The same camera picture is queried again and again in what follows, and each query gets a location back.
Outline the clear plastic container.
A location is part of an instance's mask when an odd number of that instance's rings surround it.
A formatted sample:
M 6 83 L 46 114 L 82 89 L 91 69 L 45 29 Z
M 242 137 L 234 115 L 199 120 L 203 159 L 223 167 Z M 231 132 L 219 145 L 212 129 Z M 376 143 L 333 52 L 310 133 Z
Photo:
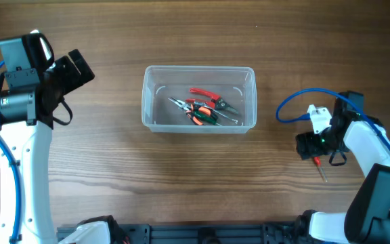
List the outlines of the clear plastic container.
M 245 134 L 257 122 L 255 72 L 238 66 L 149 66 L 142 122 L 153 132 Z

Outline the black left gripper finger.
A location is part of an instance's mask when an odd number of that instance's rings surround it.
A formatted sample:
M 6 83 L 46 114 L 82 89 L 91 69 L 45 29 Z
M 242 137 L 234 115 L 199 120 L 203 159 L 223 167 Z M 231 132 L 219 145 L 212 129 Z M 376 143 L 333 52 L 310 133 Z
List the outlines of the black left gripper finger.
M 66 86 L 64 83 L 52 83 L 52 94 L 56 100 L 63 100 L 66 94 Z
M 72 50 L 68 55 L 79 72 L 77 85 L 84 85 L 95 78 L 93 71 L 78 49 Z

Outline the red handled wire cutters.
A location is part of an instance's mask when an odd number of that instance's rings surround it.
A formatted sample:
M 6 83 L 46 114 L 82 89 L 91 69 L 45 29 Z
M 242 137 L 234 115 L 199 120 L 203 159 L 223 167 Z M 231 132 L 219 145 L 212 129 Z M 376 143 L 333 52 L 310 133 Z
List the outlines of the red handled wire cutters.
M 186 102 L 188 103 L 205 102 L 215 110 L 225 110 L 235 115 L 239 114 L 239 112 L 228 102 L 226 102 L 219 94 L 213 93 L 205 89 L 196 88 L 196 87 L 191 87 L 189 89 L 189 92 L 191 94 L 198 94 L 204 96 L 206 97 L 206 100 L 200 98 L 187 98 Z

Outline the black red screwdriver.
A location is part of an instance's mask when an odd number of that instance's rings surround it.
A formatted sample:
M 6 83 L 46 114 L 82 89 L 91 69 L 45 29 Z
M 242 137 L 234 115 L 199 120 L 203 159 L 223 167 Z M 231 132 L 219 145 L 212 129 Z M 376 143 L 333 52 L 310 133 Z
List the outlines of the black red screwdriver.
M 324 181 L 324 182 L 327 182 L 328 179 L 327 179 L 326 174 L 325 174 L 325 172 L 324 172 L 324 169 L 323 169 L 323 167 L 322 167 L 320 158 L 319 158 L 319 157 L 314 157 L 314 158 L 313 158 L 313 162 L 314 162 L 314 164 L 316 165 L 316 167 L 318 168 L 318 171 L 319 171 L 319 173 L 320 173 L 320 175 L 321 175 L 323 181 Z

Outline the silver wrench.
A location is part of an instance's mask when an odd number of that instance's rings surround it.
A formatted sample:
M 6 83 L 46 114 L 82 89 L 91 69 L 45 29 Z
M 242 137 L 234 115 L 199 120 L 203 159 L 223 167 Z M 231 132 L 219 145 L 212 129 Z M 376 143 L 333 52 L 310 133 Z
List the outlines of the silver wrench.
M 238 120 L 232 119 L 229 116 L 219 112 L 218 110 L 215 110 L 214 108 L 210 107 L 207 103 L 205 102 L 194 102 L 194 104 L 199 105 L 199 106 L 205 106 L 206 108 L 211 109 L 212 111 L 216 112 L 218 115 L 221 115 L 222 117 L 229 119 L 230 121 L 233 121 L 235 124 L 238 124 Z

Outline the orange black needle-nose pliers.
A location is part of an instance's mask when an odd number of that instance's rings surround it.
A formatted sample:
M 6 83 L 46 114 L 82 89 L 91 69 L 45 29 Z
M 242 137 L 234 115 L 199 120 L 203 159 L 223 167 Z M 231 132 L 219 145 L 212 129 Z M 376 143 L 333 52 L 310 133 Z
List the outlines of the orange black needle-nose pliers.
M 199 106 L 199 105 L 196 105 L 196 104 L 187 104 L 185 103 L 184 101 L 181 101 L 181 100 L 178 100 L 178 99 L 175 99 L 173 97 L 170 97 L 169 100 L 174 103 L 175 105 L 177 105 L 180 109 L 182 109 L 186 116 L 193 122 L 193 124 L 195 125 L 205 125 L 206 122 L 204 121 L 201 121 L 201 120 L 198 120 L 195 116 L 194 116 L 194 111 L 197 111 L 197 110 L 200 110 L 201 112 L 204 112 L 206 114 L 210 114 L 210 112 L 213 112 L 211 109 L 209 108 L 206 108 L 205 106 Z

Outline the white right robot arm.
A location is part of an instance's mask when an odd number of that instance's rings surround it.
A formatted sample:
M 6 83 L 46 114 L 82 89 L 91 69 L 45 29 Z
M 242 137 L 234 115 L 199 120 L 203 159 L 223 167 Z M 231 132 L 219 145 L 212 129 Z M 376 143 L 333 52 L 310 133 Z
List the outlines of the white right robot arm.
M 352 153 L 365 177 L 345 213 L 311 214 L 308 233 L 326 243 L 390 243 L 390 141 L 383 124 L 364 114 L 362 94 L 337 94 L 334 110 L 310 105 L 312 131 L 296 137 L 302 159 Z

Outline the green handled screwdriver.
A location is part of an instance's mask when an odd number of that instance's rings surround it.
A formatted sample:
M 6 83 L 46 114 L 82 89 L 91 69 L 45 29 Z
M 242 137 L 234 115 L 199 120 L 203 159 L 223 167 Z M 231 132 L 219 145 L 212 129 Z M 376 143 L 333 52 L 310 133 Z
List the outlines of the green handled screwdriver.
M 210 114 L 206 114 L 204 112 L 201 112 L 200 110 L 194 111 L 194 116 L 201 121 L 210 123 L 211 125 L 218 125 L 220 124 L 217 122 L 217 117 L 213 112 L 210 112 Z

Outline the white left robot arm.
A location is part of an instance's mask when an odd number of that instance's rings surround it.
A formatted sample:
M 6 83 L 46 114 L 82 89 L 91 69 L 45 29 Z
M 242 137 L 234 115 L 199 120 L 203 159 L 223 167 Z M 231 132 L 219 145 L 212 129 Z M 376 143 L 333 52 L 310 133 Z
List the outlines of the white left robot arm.
M 39 31 L 0 40 L 0 243 L 56 243 L 48 160 L 54 110 L 92 81 L 77 49 L 56 59 Z

